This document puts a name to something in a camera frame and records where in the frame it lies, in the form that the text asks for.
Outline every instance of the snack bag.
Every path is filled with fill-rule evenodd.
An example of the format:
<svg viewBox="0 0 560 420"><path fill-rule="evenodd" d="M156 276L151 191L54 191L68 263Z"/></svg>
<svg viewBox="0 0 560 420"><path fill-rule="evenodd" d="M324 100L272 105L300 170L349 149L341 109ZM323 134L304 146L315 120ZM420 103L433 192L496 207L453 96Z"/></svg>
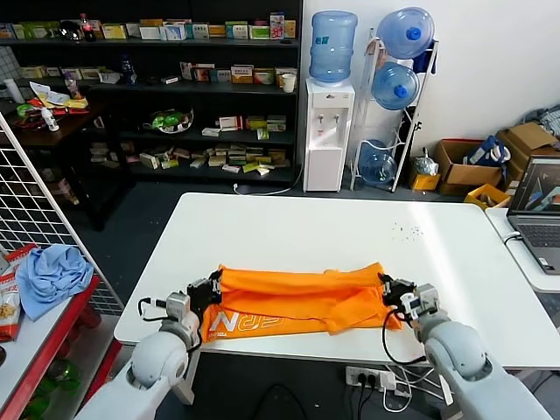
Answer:
<svg viewBox="0 0 560 420"><path fill-rule="evenodd" d="M34 248L36 245L29 244L6 256L10 267L0 276L0 342L14 340L18 335L21 305L16 269Z"/></svg>

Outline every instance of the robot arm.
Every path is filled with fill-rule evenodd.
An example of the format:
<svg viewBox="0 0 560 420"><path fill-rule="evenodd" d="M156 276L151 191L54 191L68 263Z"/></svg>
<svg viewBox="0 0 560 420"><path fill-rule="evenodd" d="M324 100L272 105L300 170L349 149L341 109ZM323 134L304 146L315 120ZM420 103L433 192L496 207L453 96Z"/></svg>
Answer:
<svg viewBox="0 0 560 420"><path fill-rule="evenodd" d="M142 339L116 378L101 387L78 413L77 420L118 418L153 420L167 393L183 380L189 354L200 347L199 327L206 308L221 302L220 272L189 284L186 294L173 292L165 301L142 303L165 308L158 332Z"/></svg>
<svg viewBox="0 0 560 420"><path fill-rule="evenodd" d="M551 420L543 406L508 374L482 345L470 326L451 321L439 308L438 291L380 275L383 303L414 329L428 362L449 383L469 420Z"/></svg>

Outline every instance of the blue towel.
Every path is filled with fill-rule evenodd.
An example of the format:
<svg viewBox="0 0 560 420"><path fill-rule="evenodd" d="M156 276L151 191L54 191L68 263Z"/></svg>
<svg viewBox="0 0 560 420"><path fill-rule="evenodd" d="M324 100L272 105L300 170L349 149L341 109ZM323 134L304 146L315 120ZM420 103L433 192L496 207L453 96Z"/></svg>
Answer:
<svg viewBox="0 0 560 420"><path fill-rule="evenodd" d="M35 248L16 271L24 311L33 321L54 306L84 291L94 274L93 266L69 245Z"/></svg>

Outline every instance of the orange shirt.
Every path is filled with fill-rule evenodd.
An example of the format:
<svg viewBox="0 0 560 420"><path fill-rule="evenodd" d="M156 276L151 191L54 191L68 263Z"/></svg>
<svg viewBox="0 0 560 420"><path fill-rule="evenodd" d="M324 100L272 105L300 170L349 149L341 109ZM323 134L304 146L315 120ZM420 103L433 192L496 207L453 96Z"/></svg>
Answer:
<svg viewBox="0 0 560 420"><path fill-rule="evenodd" d="M220 269L222 303L204 314L205 342L379 327L390 311L382 302L379 263L320 274ZM400 329L401 323L391 318L388 328Z"/></svg>

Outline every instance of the water bottle rack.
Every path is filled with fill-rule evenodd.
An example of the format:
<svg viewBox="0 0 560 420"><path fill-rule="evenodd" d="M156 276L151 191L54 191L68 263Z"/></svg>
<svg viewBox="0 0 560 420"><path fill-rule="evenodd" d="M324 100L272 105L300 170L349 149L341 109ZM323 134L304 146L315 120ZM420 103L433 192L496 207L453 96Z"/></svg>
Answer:
<svg viewBox="0 0 560 420"><path fill-rule="evenodd" d="M383 57L385 52L385 47L383 46L382 41L371 35L370 41L366 47L366 63L364 65L364 73L362 76L362 81L360 84L360 89L358 90L357 96L358 100L356 102L357 112L355 113L355 119L353 120L352 132L350 137L352 139L359 138L360 141L358 142L358 147L356 149L356 154L353 160L350 161L350 171L352 173L352 180L350 182L350 190L354 190L355 181L357 178L361 178L361 175L358 171L358 161L360 159L361 153L361 146L363 144L368 144L369 146L373 147L374 149L380 151L391 151L391 155L394 157L396 153L396 148L398 146L403 146L401 158L398 162L398 167L396 170L395 180L393 184L389 185L379 185L380 188L386 188L392 193L395 192L396 185L398 184L399 178L401 176L401 172L403 171L404 163L407 157L408 150L410 148L410 143L412 142L412 136L414 135L415 131L422 129L422 121L420 121L420 115L422 114L422 106L424 98L424 92L426 86L429 83L429 80L432 76L432 71L434 66L436 65L436 57L438 55L438 41L434 41L434 45L431 49L428 49L428 52L431 52L430 61L428 63L428 67L426 69L425 76L421 81L421 86L418 92L418 97L416 100L416 108L414 110L413 115L409 113L409 111L405 108L402 110L401 120L398 124L396 129L393 129L393 134L395 138L393 141L389 142L387 147L378 147L371 144L365 137L365 128L366 125L366 118L368 115L368 104L371 101L375 101L374 97L371 94L371 86L374 82L375 70L377 68L376 63L378 62L380 57ZM409 130L407 132L406 138L404 140L401 139L399 134L400 128L405 121L410 123Z"/></svg>

